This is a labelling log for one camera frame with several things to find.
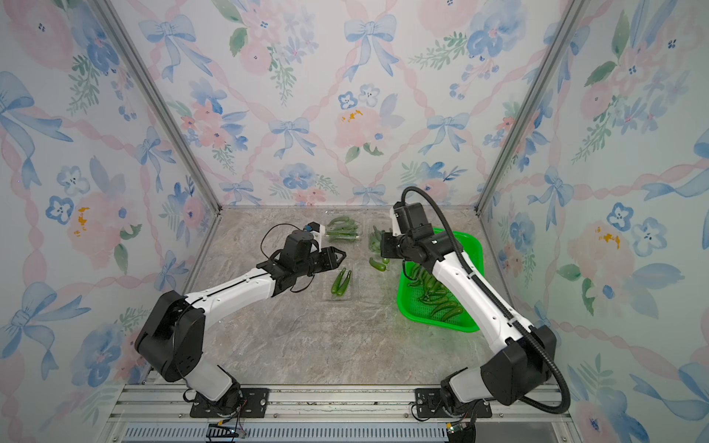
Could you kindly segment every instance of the clear plastic container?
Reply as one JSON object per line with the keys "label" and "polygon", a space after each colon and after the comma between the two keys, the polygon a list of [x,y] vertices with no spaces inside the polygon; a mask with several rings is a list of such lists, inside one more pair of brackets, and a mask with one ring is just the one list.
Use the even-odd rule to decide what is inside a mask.
{"label": "clear plastic container", "polygon": [[[359,273],[351,267],[347,266],[346,264],[343,263],[343,265],[341,265],[338,269],[333,269],[332,271],[327,271],[320,274],[322,276],[322,278],[320,279],[320,281],[322,282],[321,284],[323,285],[322,292],[326,301],[352,301],[357,297],[357,294],[359,293]],[[342,275],[340,285],[345,282],[348,272],[352,271],[352,274],[350,275],[350,282],[347,284],[347,290],[344,294],[339,296],[336,293],[332,293],[332,288],[333,283],[335,283],[335,280],[337,280],[337,276],[340,274],[340,271],[342,271],[342,268],[347,268],[347,272]]]}
{"label": "clear plastic container", "polygon": [[332,216],[325,224],[325,236],[330,242],[356,242],[362,238],[362,223],[353,212],[332,211]]}

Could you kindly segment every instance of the gray marble surface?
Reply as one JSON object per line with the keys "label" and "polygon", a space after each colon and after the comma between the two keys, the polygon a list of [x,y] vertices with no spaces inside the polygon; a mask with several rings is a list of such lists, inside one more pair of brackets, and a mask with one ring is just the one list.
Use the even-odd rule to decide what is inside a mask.
{"label": "gray marble surface", "polygon": [[[427,212],[436,225],[433,211]],[[444,213],[453,230],[480,240],[486,277],[506,297],[474,212],[448,208]],[[222,214],[193,291],[234,279],[262,261],[259,243],[277,223],[327,223],[347,214],[360,220],[365,232],[373,225],[391,227],[388,208],[239,208]],[[264,242],[264,251],[270,254],[282,247],[291,230],[287,226],[274,229]],[[368,263],[372,254],[367,239],[335,246],[346,251],[344,265],[353,269],[345,300],[334,301],[330,295],[337,272],[319,274],[304,292],[285,292],[254,303],[210,328],[204,338],[205,357],[240,383],[268,384],[434,384],[491,357],[480,332],[415,323],[399,312],[398,260],[392,260],[391,269],[379,272]],[[308,280],[302,278],[296,289]]]}

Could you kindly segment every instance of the metal corner post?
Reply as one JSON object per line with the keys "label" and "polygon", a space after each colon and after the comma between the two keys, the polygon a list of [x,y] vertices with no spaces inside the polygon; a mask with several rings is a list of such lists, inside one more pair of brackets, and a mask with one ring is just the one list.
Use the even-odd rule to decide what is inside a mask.
{"label": "metal corner post", "polygon": [[568,48],[576,32],[579,20],[581,20],[583,12],[586,10],[589,3],[589,0],[569,0],[569,7],[566,9],[564,16],[559,22],[557,34],[549,47],[549,52],[547,52],[547,55],[540,65],[539,74],[522,102],[522,108],[520,109],[517,120],[480,194],[480,199],[476,205],[478,216],[483,213],[484,207],[489,204],[492,196],[495,194],[495,189],[505,172],[507,163],[509,163],[515,151],[515,146],[521,141],[520,139],[522,138],[524,129],[527,127],[527,124],[529,124],[534,110],[542,100],[547,85],[556,71],[564,55],[564,51]]}
{"label": "metal corner post", "polygon": [[116,44],[121,57],[130,67],[131,74],[135,77],[135,82],[140,87],[141,92],[144,93],[145,98],[151,105],[157,119],[166,130],[172,145],[177,151],[177,154],[180,156],[182,161],[185,163],[187,170],[192,175],[194,183],[202,192],[204,198],[209,202],[209,206],[212,208],[214,213],[219,214],[221,206],[217,196],[214,194],[211,186],[209,186],[209,182],[197,164],[194,154],[192,154],[189,146],[185,144],[179,126],[173,119],[172,114],[170,113],[157,86],[147,73],[147,67],[143,63],[143,59],[140,58],[133,41],[125,31],[125,26],[123,26],[123,22],[121,22],[121,19],[118,17],[118,13],[114,9],[111,0],[89,0],[89,4],[96,13],[96,17],[101,21],[101,24],[106,29],[106,32],[108,32],[113,42]]}

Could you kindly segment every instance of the black joint housing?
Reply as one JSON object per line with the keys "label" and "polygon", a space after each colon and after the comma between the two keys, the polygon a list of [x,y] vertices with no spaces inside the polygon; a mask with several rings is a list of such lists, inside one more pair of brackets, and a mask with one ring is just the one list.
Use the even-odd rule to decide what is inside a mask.
{"label": "black joint housing", "polygon": [[[552,330],[546,325],[532,328],[531,335],[553,360],[557,338]],[[480,372],[490,394],[505,406],[527,395],[552,376],[548,365],[524,338],[508,344],[480,366]]]}
{"label": "black joint housing", "polygon": [[202,357],[205,316],[175,291],[162,294],[147,317],[135,350],[166,381],[189,374]]}

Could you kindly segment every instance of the ventilation grille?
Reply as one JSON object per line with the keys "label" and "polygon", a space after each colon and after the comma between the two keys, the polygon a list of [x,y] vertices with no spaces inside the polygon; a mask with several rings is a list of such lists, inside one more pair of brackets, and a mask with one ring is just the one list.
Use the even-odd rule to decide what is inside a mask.
{"label": "ventilation grille", "polygon": [[130,423],[124,442],[195,442],[206,441],[206,423]]}
{"label": "ventilation grille", "polygon": [[[248,425],[250,442],[447,442],[444,423],[264,423]],[[207,424],[131,423],[124,442],[231,442]]]}

